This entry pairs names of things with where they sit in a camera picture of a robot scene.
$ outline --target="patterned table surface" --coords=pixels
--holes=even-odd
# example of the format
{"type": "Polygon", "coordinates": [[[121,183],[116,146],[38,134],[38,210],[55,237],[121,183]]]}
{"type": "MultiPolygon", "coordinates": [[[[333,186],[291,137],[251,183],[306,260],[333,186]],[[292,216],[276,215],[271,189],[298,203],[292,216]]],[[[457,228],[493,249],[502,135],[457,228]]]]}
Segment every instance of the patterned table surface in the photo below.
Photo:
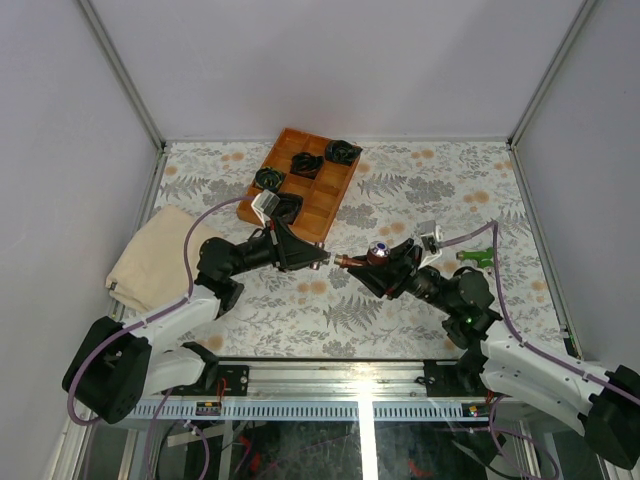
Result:
{"type": "MultiPolygon", "coordinates": [[[[417,239],[434,219],[445,238],[500,222],[500,259],[510,313],[529,336],[563,349],[531,227],[503,143],[366,142],[357,171],[326,240],[334,253],[362,254],[372,240],[397,245],[417,239]]],[[[175,143],[154,212],[172,204],[197,216],[242,195],[271,147],[267,142],[175,143]]],[[[206,220],[232,242],[254,225],[234,207],[206,220]]],[[[460,249],[490,246],[486,233],[460,249]]],[[[456,247],[434,266],[450,275],[456,247]]],[[[236,307],[179,339],[197,340],[218,355],[356,358],[456,358],[444,314],[410,295],[377,299],[333,265],[281,273],[272,268],[236,277],[245,291],[236,307]]],[[[490,280],[495,294],[495,282],[490,280]]]]}

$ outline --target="wooden tray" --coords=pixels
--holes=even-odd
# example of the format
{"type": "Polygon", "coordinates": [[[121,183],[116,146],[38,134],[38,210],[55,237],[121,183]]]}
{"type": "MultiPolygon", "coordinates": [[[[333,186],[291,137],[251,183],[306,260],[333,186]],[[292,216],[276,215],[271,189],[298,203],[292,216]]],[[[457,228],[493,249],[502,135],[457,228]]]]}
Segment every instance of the wooden tray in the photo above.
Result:
{"type": "MultiPolygon", "coordinates": [[[[295,193],[303,198],[302,210],[290,227],[297,236],[312,243],[324,242],[327,238],[360,156],[350,167],[325,160],[313,180],[289,173],[291,158],[300,152],[324,157],[324,149],[330,141],[329,138],[285,128],[262,164],[262,167],[273,167],[286,174],[278,193],[295,193]]],[[[262,190],[253,182],[247,195],[253,197],[260,192],[262,190]]],[[[251,209],[251,202],[241,202],[237,213],[240,220],[261,225],[251,209]]]]}

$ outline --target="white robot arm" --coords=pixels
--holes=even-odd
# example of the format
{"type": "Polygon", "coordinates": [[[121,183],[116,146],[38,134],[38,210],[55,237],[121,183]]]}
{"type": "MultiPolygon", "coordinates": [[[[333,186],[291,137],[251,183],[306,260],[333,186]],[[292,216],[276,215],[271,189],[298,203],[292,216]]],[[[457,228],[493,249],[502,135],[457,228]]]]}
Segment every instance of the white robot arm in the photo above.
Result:
{"type": "Polygon", "coordinates": [[[216,356],[195,342],[174,348],[176,339],[233,308],[244,286],[232,276],[269,264],[283,271],[316,267],[330,255],[296,237],[280,218],[264,221],[260,235],[244,243],[205,241],[198,277],[175,302],[124,324],[109,317],[95,321],[64,376],[63,389],[69,392],[77,382],[75,398],[107,423],[126,417],[143,395],[172,387],[210,393],[217,386],[216,356]],[[93,360],[76,379],[90,357],[93,360]]]}
{"type": "MultiPolygon", "coordinates": [[[[474,234],[490,226],[497,262],[497,225],[474,234]]],[[[335,262],[379,298],[394,299],[408,292],[447,313],[444,329],[456,346],[466,350],[454,367],[460,385],[477,386],[479,379],[486,389],[564,422],[605,460],[633,468],[640,457],[640,376],[624,366],[610,372],[523,338],[508,317],[503,319],[489,308],[495,297],[482,272],[462,267],[447,279],[427,265],[439,256],[441,246],[456,241],[441,242],[435,222],[421,238],[423,247],[412,239],[393,249],[373,242],[366,255],[336,256],[335,262]]]]}

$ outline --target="white wall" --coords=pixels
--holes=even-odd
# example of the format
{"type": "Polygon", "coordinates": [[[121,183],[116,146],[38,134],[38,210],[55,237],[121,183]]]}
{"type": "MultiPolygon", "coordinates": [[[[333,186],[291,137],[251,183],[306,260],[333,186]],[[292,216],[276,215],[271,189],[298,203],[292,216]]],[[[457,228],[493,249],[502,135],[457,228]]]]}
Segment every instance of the white wall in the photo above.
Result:
{"type": "Polygon", "coordinates": [[[35,480],[154,162],[70,0],[0,4],[0,158],[0,478],[35,480]]]}
{"type": "Polygon", "coordinates": [[[167,138],[506,138],[582,0],[94,0],[167,138]]]}
{"type": "Polygon", "coordinates": [[[587,355],[640,369],[640,2],[602,2],[519,151],[587,355]]]}

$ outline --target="green toy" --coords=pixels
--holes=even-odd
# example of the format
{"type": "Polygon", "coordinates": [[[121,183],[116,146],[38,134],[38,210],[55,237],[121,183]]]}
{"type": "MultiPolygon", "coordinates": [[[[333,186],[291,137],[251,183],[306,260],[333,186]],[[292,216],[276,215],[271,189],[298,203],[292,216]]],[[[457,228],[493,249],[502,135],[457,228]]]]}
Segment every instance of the green toy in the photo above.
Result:
{"type": "Polygon", "coordinates": [[[478,252],[461,251],[456,253],[456,258],[460,261],[472,260],[478,268],[493,267],[493,247],[478,252]]]}

